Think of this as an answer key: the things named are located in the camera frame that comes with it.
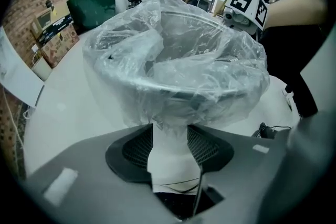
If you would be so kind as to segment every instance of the white sticker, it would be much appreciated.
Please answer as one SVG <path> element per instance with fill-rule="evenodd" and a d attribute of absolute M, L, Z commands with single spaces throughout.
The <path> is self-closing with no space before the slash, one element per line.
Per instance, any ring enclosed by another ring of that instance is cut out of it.
<path fill-rule="evenodd" d="M 261 146 L 261 145 L 254 145 L 253 149 L 256 150 L 256 151 L 265 153 L 265 154 L 269 151 L 268 147 L 264 147 L 264 146 Z"/>
<path fill-rule="evenodd" d="M 54 206 L 59 206 L 70 187 L 74 184 L 78 172 L 70 168 L 64 168 L 59 176 L 50 184 L 44 192 L 44 198 Z"/>
<path fill-rule="evenodd" d="M 60 25 L 61 23 L 63 23 L 64 19 L 65 19 L 65 17 L 63 17 L 63 18 L 59 19 L 58 21 L 54 22 L 53 26 Z"/>

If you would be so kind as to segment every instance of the black mesh grille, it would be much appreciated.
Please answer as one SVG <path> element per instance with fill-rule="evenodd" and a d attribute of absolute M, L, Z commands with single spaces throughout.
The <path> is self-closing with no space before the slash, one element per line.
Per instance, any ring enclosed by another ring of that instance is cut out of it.
<path fill-rule="evenodd" d="M 219 146 L 203 135 L 188 128 L 188 147 L 198 165 L 218 153 Z"/>
<path fill-rule="evenodd" d="M 147 170 L 148 156 L 152 148 L 152 131 L 147 130 L 125 143 L 122 148 L 122 155 L 135 166 Z"/>

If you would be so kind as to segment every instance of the cardboard box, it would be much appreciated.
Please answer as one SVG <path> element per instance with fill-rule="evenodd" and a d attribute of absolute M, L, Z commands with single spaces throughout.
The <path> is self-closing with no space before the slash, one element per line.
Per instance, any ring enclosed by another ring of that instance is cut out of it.
<path fill-rule="evenodd" d="M 67 2 L 56 3 L 54 4 L 54 10 L 48 8 L 35 16 L 33 22 L 30 24 L 31 32 L 38 39 L 46 28 L 69 14 L 70 11 Z"/>
<path fill-rule="evenodd" d="M 224 11 L 224 4 L 225 4 L 224 1 L 217 0 L 215 10 L 214 10 L 214 14 L 222 15 L 223 11 Z"/>
<path fill-rule="evenodd" d="M 79 37 L 71 24 L 56 34 L 41 48 L 42 55 L 50 66 L 54 68 L 78 41 Z"/>

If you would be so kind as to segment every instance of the plastic-wrapped object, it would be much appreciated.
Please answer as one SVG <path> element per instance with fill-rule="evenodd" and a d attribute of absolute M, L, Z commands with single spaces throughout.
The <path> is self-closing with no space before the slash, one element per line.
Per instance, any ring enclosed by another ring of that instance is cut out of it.
<path fill-rule="evenodd" d="M 98 27 L 83 52 L 128 122 L 176 135 L 245 118 L 270 82 L 261 44 L 182 0 L 144 0 Z"/>

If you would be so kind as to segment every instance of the person's arm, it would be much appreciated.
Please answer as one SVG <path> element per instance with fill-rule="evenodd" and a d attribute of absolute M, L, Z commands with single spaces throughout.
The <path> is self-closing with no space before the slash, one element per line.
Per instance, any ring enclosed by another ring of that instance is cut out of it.
<path fill-rule="evenodd" d="M 265 29 L 287 25 L 318 25 L 328 14 L 327 0 L 280 0 L 268 6 Z"/>

